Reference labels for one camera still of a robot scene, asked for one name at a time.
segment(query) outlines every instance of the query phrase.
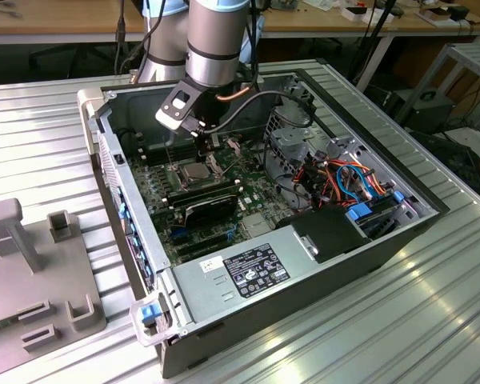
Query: blue connector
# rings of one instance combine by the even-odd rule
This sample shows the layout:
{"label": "blue connector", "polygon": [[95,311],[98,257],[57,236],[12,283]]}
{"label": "blue connector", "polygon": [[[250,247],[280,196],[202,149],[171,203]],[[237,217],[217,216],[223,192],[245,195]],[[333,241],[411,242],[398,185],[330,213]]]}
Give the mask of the blue connector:
{"label": "blue connector", "polygon": [[402,202],[402,200],[404,198],[406,198],[402,192],[400,192],[399,190],[396,190],[393,194],[393,197],[394,199],[397,201],[397,202]]}
{"label": "blue connector", "polygon": [[150,304],[148,306],[143,306],[141,308],[142,313],[142,324],[145,326],[150,326],[154,324],[156,318],[159,318],[163,315],[162,308],[159,304]]}
{"label": "blue connector", "polygon": [[124,202],[122,202],[120,207],[119,207],[119,218],[124,218],[125,217],[125,211],[126,211],[126,204]]}
{"label": "blue connector", "polygon": [[371,209],[364,202],[360,202],[354,206],[350,206],[348,210],[349,216],[352,217],[353,220],[357,221],[360,218],[364,218],[365,216],[371,214]]}

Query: power supply label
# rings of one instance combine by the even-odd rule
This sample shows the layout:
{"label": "power supply label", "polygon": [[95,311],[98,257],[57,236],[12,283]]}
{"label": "power supply label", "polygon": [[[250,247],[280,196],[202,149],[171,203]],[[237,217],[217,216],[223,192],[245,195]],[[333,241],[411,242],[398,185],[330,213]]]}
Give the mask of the power supply label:
{"label": "power supply label", "polygon": [[227,258],[224,266],[243,298],[250,298],[290,278],[268,243]]}

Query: blue wire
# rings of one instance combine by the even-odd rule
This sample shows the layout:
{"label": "blue wire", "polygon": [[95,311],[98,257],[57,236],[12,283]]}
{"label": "blue wire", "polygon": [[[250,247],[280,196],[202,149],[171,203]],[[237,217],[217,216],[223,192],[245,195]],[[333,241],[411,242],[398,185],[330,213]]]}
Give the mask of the blue wire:
{"label": "blue wire", "polygon": [[339,172],[341,168],[342,167],[340,166],[338,168],[338,172],[336,173],[336,181],[338,182],[339,189],[342,190],[345,194],[348,194],[349,196],[351,196],[352,198],[355,198],[356,202],[359,202],[359,198],[355,194],[352,194],[351,192],[346,190],[345,187],[343,186],[341,176],[340,176],[340,172]]}
{"label": "blue wire", "polygon": [[363,176],[363,174],[361,173],[361,171],[360,171],[358,168],[356,168],[355,166],[351,166],[351,165],[340,166],[340,167],[338,168],[338,172],[336,173],[336,180],[338,181],[338,186],[339,186],[339,188],[340,188],[343,192],[345,192],[345,193],[348,194],[349,196],[352,196],[353,198],[355,198],[356,202],[359,202],[359,199],[358,199],[358,197],[357,197],[356,195],[354,195],[354,194],[348,192],[347,190],[345,190],[345,187],[343,186],[343,183],[342,183],[341,180],[340,180],[340,173],[341,173],[340,170],[341,170],[342,168],[344,168],[344,167],[350,168],[350,169],[354,170],[354,172],[359,175],[359,177],[360,177],[360,179],[361,179],[361,181],[362,181],[362,184],[365,186],[365,188],[366,188],[373,196],[380,196],[380,195],[378,194],[378,192],[377,192],[372,186],[368,185],[368,183],[366,182],[366,178]]}

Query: aluminum extrusion table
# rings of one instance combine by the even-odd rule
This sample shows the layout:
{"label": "aluminum extrusion table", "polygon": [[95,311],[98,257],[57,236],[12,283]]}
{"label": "aluminum extrusion table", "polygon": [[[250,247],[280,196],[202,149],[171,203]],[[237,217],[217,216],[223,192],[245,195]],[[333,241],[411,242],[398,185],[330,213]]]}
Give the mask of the aluminum extrusion table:
{"label": "aluminum extrusion table", "polygon": [[457,65],[452,69],[448,76],[446,76],[438,88],[444,94],[450,88],[462,68],[467,68],[480,77],[480,44],[446,44],[441,52],[439,52],[428,71],[423,75],[418,86],[414,89],[413,93],[398,112],[398,115],[395,118],[396,122],[402,122],[404,120],[405,116],[408,115],[413,105],[423,94],[425,88],[430,84],[436,73],[442,68],[442,65],[448,58],[455,60]]}
{"label": "aluminum extrusion table", "polygon": [[[167,382],[480,382],[480,197],[331,67],[305,69],[451,209],[380,270]],[[0,197],[27,222],[78,215],[108,321],[104,331],[0,375],[0,382],[162,382],[135,338],[133,300],[93,179],[75,93],[127,77],[0,86]],[[336,134],[343,125],[324,106]]]}

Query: wire bundle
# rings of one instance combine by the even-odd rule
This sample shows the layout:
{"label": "wire bundle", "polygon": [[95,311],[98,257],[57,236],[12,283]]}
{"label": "wire bundle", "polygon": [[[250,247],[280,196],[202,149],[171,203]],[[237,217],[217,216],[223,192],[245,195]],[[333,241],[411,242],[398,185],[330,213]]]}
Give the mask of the wire bundle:
{"label": "wire bundle", "polygon": [[[345,162],[340,159],[332,159],[326,162],[324,167],[315,168],[315,171],[325,177],[323,186],[319,187],[321,191],[318,195],[319,207],[322,206],[324,202],[349,206],[386,194],[386,190],[379,184],[373,170],[358,162]],[[296,172],[292,181],[302,183],[304,174],[305,169],[303,167]],[[360,197],[359,193],[353,191],[351,188],[353,184],[350,183],[351,180],[355,180],[355,184],[361,186],[364,196]]]}

